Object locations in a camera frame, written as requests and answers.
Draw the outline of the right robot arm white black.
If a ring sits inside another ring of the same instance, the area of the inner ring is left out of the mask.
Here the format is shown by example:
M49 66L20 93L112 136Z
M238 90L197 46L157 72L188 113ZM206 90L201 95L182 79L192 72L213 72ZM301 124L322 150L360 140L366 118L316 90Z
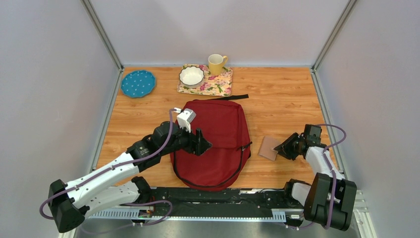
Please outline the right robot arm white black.
M286 182L282 200L290 208L303 205L307 221L325 229L346 231L351 224L357 185L334 165L329 151L334 144L321 142L322 126L306 124L302 133L295 132L273 147L273 151L288 160L303 156L315 174L311 184L296 179Z

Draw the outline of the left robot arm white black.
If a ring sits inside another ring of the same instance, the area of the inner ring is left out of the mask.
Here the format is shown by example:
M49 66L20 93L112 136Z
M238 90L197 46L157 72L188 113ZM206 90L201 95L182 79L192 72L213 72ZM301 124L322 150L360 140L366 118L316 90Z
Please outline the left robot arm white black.
M54 220L59 233L65 233L103 209L134 202L147 205L152 196L144 188L142 179L135 179L121 188L112 188L112 185L158 164L164 155L183 150L200 156L211 147L201 129L190 132L174 122L164 121L152 134L135 142L105 166L73 181L58 179L52 182L45 202L52 214L50 219Z

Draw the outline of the red backpack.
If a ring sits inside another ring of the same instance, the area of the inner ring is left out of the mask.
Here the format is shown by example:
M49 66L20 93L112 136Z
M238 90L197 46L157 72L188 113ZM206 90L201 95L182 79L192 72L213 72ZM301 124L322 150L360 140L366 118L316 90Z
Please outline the red backpack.
M251 157L251 138L244 110L236 100L249 96L188 101L184 108L196 117L192 130L201 129L212 144L204 154L196 156L183 150L170 154L175 175L187 186L203 191L222 191L238 178Z

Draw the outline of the brown leather wallet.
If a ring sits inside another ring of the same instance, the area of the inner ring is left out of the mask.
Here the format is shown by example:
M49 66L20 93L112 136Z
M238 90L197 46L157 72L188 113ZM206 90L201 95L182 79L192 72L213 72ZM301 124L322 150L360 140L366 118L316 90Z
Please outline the brown leather wallet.
M258 151L258 155L270 161L275 161L277 157L276 146L279 146L281 142L276 138L265 136L262 139L261 146Z

